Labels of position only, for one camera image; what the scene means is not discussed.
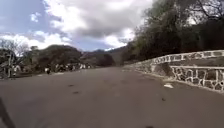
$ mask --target tree foliage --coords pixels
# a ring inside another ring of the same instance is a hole
[[[127,46],[124,60],[223,49],[223,0],[157,0]]]
[[[113,57],[103,50],[87,52],[80,60],[85,64],[100,67],[112,66],[114,64]]]

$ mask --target low stone wall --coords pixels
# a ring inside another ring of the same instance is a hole
[[[191,59],[207,59],[224,56],[224,50],[173,54],[152,59],[152,64],[170,63]]]
[[[175,54],[138,62],[125,67],[160,76],[173,77],[175,80],[193,83],[198,87],[224,92],[224,67],[170,65],[170,62],[221,56],[224,56],[224,50]]]
[[[224,91],[224,67],[170,66],[176,80]]]

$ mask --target asphalt road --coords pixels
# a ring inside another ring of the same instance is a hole
[[[163,85],[105,68],[0,81],[0,96],[16,128],[224,128],[224,96]]]

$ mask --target road curve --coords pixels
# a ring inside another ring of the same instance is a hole
[[[224,127],[224,96],[173,86],[104,68],[0,81],[0,97],[16,128]]]

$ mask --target blue sky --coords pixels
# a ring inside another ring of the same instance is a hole
[[[151,0],[0,0],[0,37],[85,51],[124,46]]]

